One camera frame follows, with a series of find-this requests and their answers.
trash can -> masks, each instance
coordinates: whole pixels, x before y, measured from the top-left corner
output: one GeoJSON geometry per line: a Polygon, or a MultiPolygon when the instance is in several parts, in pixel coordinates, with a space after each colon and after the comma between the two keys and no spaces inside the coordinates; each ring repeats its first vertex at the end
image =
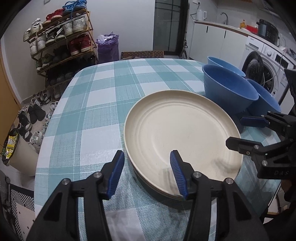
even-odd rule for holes
{"type": "Polygon", "coordinates": [[[18,133],[12,129],[3,145],[2,161],[6,166],[13,166],[21,173],[35,176],[38,154],[18,133]]]}
{"type": "Polygon", "coordinates": [[[119,60],[118,38],[119,35],[113,32],[98,36],[96,43],[98,44],[99,64],[119,60]]]}

tablecloth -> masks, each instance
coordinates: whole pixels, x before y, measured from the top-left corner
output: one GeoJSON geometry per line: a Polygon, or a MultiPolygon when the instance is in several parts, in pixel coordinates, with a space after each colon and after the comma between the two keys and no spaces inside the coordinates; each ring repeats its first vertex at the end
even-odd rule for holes
{"type": "MultiPolygon", "coordinates": [[[[41,146],[35,177],[36,215],[63,178],[85,179],[125,152],[123,127],[131,107],[145,95],[169,89],[204,95],[203,63],[181,59],[135,59],[99,64],[78,72],[62,95],[41,146]]],[[[279,142],[269,129],[246,128],[242,138],[270,145],[279,142]]],[[[259,180],[245,156],[235,179],[261,214],[278,180],[259,180]]],[[[148,193],[127,157],[115,195],[104,201],[113,240],[182,240],[191,202],[148,193]]],[[[81,240],[87,240],[83,200],[79,199],[81,240]]],[[[215,203],[209,240],[215,238],[215,203]]]]}

purple trash bag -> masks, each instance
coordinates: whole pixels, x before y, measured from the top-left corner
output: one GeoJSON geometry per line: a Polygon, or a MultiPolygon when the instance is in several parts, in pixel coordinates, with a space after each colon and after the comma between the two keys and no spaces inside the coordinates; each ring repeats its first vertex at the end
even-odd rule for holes
{"type": "Polygon", "coordinates": [[[119,60],[118,38],[119,35],[113,32],[98,36],[96,43],[98,44],[99,64],[119,60]]]}

white kettle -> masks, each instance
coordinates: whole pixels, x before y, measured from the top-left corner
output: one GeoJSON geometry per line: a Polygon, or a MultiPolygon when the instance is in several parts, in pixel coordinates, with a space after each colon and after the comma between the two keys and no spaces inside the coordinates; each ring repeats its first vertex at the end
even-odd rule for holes
{"type": "Polygon", "coordinates": [[[205,20],[205,19],[207,18],[207,12],[198,9],[198,10],[196,11],[196,16],[197,16],[197,20],[199,20],[199,21],[203,21],[203,20],[205,20]]]}

blue shoe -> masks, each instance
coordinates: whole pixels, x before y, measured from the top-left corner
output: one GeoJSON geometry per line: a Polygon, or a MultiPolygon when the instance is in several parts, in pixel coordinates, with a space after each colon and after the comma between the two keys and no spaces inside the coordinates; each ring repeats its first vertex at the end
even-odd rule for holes
{"type": "Polygon", "coordinates": [[[76,2],[74,2],[74,1],[69,1],[69,2],[65,3],[65,6],[63,6],[63,9],[64,9],[63,16],[71,14],[74,11],[75,3],[76,2]]]}
{"type": "Polygon", "coordinates": [[[80,9],[86,9],[86,4],[87,4],[86,0],[77,0],[75,2],[74,11],[78,11],[80,9]]]}

